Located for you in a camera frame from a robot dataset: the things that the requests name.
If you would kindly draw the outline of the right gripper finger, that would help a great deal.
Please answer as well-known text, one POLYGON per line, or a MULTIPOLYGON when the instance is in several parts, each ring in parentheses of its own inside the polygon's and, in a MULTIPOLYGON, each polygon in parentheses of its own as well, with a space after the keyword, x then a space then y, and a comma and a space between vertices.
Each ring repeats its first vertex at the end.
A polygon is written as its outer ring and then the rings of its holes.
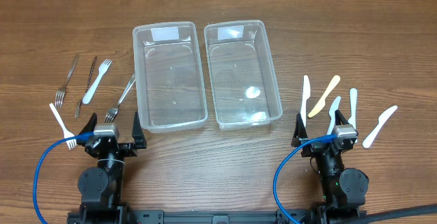
POLYGON ((341 111, 339 109, 337 109, 335 111, 335 121, 336 124, 335 125, 345 125, 345 124, 349 124, 349 122, 347 121, 347 119, 343 116, 343 114, 341 113, 341 111))
POLYGON ((306 141, 308 141, 307 131, 302 120, 302 115, 298 113, 296 115, 295 130, 292 137, 291 146, 297 148, 306 141))

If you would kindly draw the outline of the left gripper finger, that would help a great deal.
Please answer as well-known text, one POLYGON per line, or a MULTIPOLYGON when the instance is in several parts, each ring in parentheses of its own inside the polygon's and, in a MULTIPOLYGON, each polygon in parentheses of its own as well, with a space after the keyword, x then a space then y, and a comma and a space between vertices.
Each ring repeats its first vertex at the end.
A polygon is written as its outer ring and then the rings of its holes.
POLYGON ((132 138, 134 139, 134 143, 137 149, 146 149, 147 141, 143 134, 142 127, 139 120, 139 114, 136 111, 132 124, 132 138))
POLYGON ((98 118, 97 114, 93 113, 86 125, 83 127, 82 131, 77 135, 76 143, 78 145, 84 146, 90 137, 94 135, 94 128, 96 127, 98 118))

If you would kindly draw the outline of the white plastic knife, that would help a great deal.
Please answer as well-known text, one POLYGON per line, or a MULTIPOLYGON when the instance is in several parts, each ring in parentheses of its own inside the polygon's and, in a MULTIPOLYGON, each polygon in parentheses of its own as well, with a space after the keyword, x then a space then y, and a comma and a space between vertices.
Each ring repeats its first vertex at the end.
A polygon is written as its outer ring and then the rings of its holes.
POLYGON ((350 118, 348 120, 354 128, 356 128, 356 105, 358 100, 358 91, 356 88, 350 89, 350 118))
POLYGON ((382 127, 385 125, 386 121, 394 114, 394 112, 397 110, 398 106, 393 105, 392 107, 385 110, 378 118, 378 124, 376 127, 366 136, 366 138, 362 142, 362 146, 366 149, 370 148, 374 140, 376 139, 378 133, 382 129, 382 127))
POLYGON ((304 75, 303 77, 303 84, 302 84, 302 102, 300 107, 300 114, 302 118, 303 125, 306 126, 307 123, 307 100, 311 96, 311 86, 309 77, 307 75, 304 75))
POLYGON ((339 108, 340 102, 341 102, 341 96, 337 96, 334 99, 334 101, 331 104, 331 106, 330 106, 330 109, 329 109, 329 112, 328 112, 328 114, 330 116, 330 124, 328 126, 328 130, 327 130, 327 133, 326 133, 327 135, 330 135, 332 133, 333 128, 334 128, 334 126, 336 124, 336 121, 335 121, 335 111, 339 108))

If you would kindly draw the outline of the white plastic fork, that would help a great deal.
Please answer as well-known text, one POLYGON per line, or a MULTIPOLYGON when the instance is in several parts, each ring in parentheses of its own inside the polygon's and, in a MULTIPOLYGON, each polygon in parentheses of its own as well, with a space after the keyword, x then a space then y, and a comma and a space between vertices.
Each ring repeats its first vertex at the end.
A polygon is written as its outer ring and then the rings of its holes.
MULTIPOLYGON (((58 124, 60 125, 61 129, 63 130, 64 138, 66 139, 69 137, 74 137, 74 134, 66 128, 64 121, 62 120, 55 105, 53 103, 50 103, 49 107, 51 108, 51 111, 53 112, 55 119, 57 120, 58 124)), ((66 141, 66 144, 67 144, 69 150, 72 150, 77 146, 76 139, 68 140, 68 141, 66 141)))
POLYGON ((96 80, 92 83, 91 87, 88 89, 87 93, 84 95, 82 99, 83 104, 89 104, 103 78, 107 70, 109 69, 112 61, 110 59, 105 59, 98 68, 98 76, 96 80))

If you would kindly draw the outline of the dark-handled metal fork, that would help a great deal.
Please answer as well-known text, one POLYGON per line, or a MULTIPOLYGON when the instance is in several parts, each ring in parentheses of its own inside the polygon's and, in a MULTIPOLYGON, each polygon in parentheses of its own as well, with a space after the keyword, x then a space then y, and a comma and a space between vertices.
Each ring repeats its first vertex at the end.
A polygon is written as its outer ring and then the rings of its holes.
MULTIPOLYGON (((88 80, 87 80, 87 87, 86 87, 86 89, 85 89, 85 93, 84 93, 84 95, 87 93, 87 91, 88 91, 88 89, 89 89, 90 82, 91 82, 91 78, 92 78, 92 74, 93 74, 93 71, 94 71, 94 66, 96 65, 97 58, 98 58, 98 57, 95 56, 94 59, 93 59, 93 61, 92 61, 91 68, 90 68, 90 71, 89 71, 88 80)), ((76 104, 76 109, 75 109, 74 118, 79 118, 79 116, 80 116, 81 105, 82 105, 82 103, 83 103, 83 102, 82 102, 82 99, 83 99, 83 98, 81 98, 81 99, 77 102, 77 104, 76 104)))

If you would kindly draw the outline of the yellow plastic knife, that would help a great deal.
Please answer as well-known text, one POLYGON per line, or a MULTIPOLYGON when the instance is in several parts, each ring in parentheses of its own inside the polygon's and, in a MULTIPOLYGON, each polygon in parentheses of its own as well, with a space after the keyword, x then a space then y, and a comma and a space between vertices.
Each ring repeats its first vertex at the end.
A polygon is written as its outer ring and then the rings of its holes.
POLYGON ((308 118, 312 118, 316 116, 324 107, 326 104, 326 98, 328 95, 334 90, 334 88, 339 84, 341 80, 341 77, 339 75, 335 75, 328 84, 327 88, 325 89, 324 93, 318 100, 318 102, 315 104, 314 108, 309 112, 308 118))

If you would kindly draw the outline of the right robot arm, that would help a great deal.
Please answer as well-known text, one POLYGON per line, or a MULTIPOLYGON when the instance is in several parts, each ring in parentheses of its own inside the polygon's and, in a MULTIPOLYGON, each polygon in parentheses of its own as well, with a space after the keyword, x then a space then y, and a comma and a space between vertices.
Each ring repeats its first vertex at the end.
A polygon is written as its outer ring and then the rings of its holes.
POLYGON ((303 223, 340 223, 361 215, 369 178, 360 170, 346 168, 341 154, 354 147, 358 132, 340 110, 335 111, 334 136, 328 143, 315 142, 302 148, 301 156, 315 160, 323 202, 312 204, 301 218, 303 223))

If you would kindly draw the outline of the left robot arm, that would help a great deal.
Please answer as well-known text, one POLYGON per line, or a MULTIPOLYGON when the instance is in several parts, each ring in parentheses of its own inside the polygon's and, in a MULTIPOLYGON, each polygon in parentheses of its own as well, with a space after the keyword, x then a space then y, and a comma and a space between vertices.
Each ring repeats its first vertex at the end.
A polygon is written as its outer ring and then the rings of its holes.
POLYGON ((139 121, 135 113, 130 143, 119 143, 119 130, 115 123, 98 123, 94 113, 80 135, 90 136, 78 139, 77 143, 85 152, 97 160, 95 167, 82 172, 78 178, 81 205, 78 213, 68 214, 67 223, 140 223, 134 210, 122 201, 125 158, 137 155, 137 151, 147 147, 139 121))

